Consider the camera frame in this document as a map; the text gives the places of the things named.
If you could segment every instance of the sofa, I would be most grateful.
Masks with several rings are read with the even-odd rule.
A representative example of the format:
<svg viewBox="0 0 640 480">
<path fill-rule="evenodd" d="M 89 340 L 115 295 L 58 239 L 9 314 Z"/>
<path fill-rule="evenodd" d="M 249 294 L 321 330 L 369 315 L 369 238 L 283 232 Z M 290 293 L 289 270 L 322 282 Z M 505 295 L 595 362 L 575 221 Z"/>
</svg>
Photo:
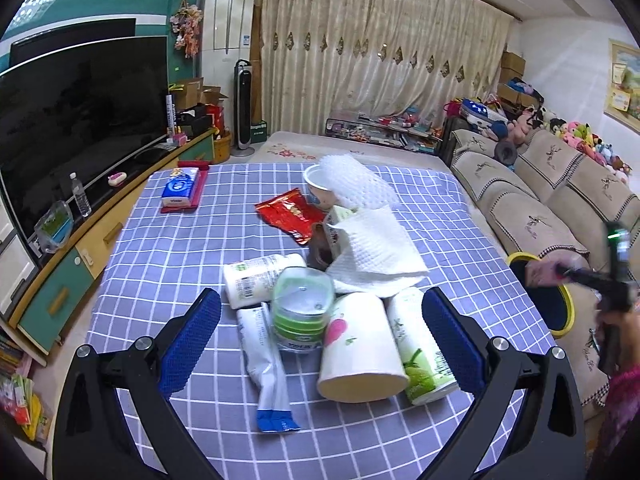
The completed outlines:
<svg viewBox="0 0 640 480">
<path fill-rule="evenodd" d="M 565 251 L 606 271 L 603 222 L 619 221 L 631 232 L 629 278 L 640 278 L 640 200 L 606 168 L 543 128 L 532 130 L 518 147 L 514 171 L 493 159 L 492 140 L 468 130 L 452 135 L 451 171 L 505 253 L 545 258 Z M 572 284 L 569 289 L 575 322 L 557 343 L 568 355 L 588 420 L 598 414 L 608 391 L 590 332 L 598 299 L 588 288 Z"/>
</svg>

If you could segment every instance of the curtain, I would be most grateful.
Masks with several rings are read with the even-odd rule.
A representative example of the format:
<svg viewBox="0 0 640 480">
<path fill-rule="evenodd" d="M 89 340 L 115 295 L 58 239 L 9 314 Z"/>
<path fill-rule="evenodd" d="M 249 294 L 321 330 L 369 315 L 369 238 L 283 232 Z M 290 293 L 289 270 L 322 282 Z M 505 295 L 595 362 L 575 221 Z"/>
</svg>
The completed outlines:
<svg viewBox="0 0 640 480">
<path fill-rule="evenodd" d="M 333 109 L 436 112 L 485 97 L 512 17 L 479 0 L 258 0 L 272 132 L 319 134 Z"/>
</svg>

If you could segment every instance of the pink sleeve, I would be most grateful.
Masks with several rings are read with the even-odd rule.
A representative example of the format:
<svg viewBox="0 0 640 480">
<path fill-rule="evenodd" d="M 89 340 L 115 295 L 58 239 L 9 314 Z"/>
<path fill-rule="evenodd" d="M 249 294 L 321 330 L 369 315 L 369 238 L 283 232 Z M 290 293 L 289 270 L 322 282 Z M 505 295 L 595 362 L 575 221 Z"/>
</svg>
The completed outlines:
<svg viewBox="0 0 640 480">
<path fill-rule="evenodd" d="M 613 376 L 609 381 L 605 420 L 600 428 L 594 462 L 605 460 L 611 454 L 638 411 L 640 411 L 640 365 Z"/>
</svg>

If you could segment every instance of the red tray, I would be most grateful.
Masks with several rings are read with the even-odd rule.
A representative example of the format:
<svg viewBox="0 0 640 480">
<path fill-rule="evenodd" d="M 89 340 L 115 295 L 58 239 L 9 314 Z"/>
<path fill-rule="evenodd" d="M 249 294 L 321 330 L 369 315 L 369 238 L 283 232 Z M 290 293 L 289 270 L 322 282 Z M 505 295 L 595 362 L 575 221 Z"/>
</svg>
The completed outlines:
<svg viewBox="0 0 640 480">
<path fill-rule="evenodd" d="M 161 213 L 175 213 L 178 211 L 193 211 L 200 205 L 202 191 L 207 183 L 207 175 L 209 174 L 209 163 L 201 160 L 181 160 L 178 162 L 178 168 L 199 168 L 200 176 L 196 183 L 196 189 L 191 197 L 190 205 L 183 206 L 164 206 L 160 208 Z"/>
</svg>

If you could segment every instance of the blue gripper pad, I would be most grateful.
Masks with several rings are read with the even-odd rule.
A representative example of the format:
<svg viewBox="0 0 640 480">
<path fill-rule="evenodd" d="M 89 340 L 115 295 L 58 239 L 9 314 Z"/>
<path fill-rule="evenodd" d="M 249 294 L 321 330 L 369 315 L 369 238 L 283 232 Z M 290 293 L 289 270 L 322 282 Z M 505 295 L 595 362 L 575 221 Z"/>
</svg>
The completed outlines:
<svg viewBox="0 0 640 480">
<path fill-rule="evenodd" d="M 189 319 L 162 358 L 158 389 L 166 400 L 169 400 L 172 393 L 181 391 L 187 385 L 191 372 L 220 322 L 221 313 L 220 295 L 215 290 L 210 290 L 200 303 L 196 301 L 184 314 Z"/>
<path fill-rule="evenodd" d="M 459 321 L 460 314 L 437 287 L 422 297 L 422 318 L 464 392 L 478 396 L 486 386 L 485 359 Z"/>
</svg>

